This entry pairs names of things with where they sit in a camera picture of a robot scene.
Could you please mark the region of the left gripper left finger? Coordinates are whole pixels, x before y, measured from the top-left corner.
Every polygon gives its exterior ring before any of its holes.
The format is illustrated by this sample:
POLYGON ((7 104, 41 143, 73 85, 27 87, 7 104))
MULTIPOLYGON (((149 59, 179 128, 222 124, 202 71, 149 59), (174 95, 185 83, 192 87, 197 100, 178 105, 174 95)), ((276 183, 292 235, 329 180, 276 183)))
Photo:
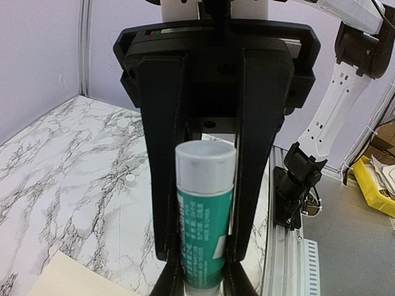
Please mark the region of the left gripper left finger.
POLYGON ((181 264, 180 236, 172 234, 170 236, 170 249, 168 251, 167 262, 162 270, 150 296, 183 296, 184 271, 181 264))

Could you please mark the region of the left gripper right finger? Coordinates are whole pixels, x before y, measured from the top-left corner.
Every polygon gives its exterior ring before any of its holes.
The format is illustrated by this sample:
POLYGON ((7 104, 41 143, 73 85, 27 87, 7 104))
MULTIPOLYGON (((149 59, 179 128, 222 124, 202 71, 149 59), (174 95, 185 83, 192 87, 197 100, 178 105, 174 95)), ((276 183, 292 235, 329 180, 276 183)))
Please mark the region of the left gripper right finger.
POLYGON ((253 296, 256 291, 239 261, 232 260, 232 236, 227 235, 223 267, 223 294, 226 296, 253 296))

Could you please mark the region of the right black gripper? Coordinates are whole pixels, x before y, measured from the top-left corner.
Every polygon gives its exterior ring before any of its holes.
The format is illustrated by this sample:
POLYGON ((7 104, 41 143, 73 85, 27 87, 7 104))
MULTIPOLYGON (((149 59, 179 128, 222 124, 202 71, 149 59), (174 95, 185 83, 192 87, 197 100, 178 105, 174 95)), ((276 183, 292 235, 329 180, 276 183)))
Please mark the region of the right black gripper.
POLYGON ((157 258, 168 261, 177 247, 175 147, 189 125, 203 133, 236 131, 227 257, 242 261, 276 133, 315 82, 317 35, 287 22, 233 20, 220 31, 209 20, 179 21, 124 29, 113 51, 143 119, 157 258))

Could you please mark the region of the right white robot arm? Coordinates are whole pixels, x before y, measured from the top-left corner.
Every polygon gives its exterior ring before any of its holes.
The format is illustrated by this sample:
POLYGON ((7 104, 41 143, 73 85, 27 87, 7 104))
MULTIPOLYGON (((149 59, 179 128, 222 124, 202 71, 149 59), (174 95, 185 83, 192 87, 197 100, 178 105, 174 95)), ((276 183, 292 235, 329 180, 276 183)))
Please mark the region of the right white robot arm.
MULTIPOLYGON (((394 46, 394 8, 378 1, 309 1, 340 19, 330 85, 312 123, 274 170, 274 223, 301 226, 333 141, 394 46)), ((171 21, 124 29, 113 50, 140 109, 151 169, 156 255, 179 243, 175 147, 203 133, 234 134, 238 151, 228 259, 246 254, 266 161, 285 116, 304 105, 320 42, 308 25, 269 21, 252 1, 172 1, 171 21)))

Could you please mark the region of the green white glue stick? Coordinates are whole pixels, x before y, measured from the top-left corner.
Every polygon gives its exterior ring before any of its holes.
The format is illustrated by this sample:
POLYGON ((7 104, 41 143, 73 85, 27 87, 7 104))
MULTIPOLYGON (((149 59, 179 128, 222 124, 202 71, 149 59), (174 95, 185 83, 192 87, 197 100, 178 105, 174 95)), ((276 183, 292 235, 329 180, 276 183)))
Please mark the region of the green white glue stick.
POLYGON ((181 265, 186 295, 218 295, 233 203, 236 149, 188 141, 175 149, 181 265))

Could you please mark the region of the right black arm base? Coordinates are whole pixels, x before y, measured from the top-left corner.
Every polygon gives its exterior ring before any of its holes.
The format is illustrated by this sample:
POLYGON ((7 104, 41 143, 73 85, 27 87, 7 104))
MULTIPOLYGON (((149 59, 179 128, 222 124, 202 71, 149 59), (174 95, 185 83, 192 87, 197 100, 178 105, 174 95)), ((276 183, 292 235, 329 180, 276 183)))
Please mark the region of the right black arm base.
POLYGON ((295 142, 284 159, 284 168, 276 166, 274 173, 273 222, 291 231, 301 228, 301 210, 311 189, 321 180, 327 161, 307 156, 295 142))

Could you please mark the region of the cream paper envelope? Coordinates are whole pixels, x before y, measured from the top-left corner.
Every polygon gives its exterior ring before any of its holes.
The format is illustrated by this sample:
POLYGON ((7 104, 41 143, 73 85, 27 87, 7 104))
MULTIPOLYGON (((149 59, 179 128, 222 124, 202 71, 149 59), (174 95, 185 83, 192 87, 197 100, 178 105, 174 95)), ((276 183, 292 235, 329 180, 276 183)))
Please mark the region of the cream paper envelope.
POLYGON ((26 284, 26 295, 149 295, 160 268, 129 254, 104 257, 104 266, 58 250, 26 284))

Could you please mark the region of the white glue stick cap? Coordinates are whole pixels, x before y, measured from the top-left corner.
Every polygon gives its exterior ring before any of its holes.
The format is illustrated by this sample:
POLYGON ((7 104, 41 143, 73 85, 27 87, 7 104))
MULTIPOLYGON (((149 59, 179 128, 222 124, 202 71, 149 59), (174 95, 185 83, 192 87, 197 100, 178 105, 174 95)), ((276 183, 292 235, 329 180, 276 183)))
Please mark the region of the white glue stick cap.
POLYGON ((125 185, 127 188, 133 188, 136 185, 136 177, 133 174, 128 174, 125 176, 125 185))

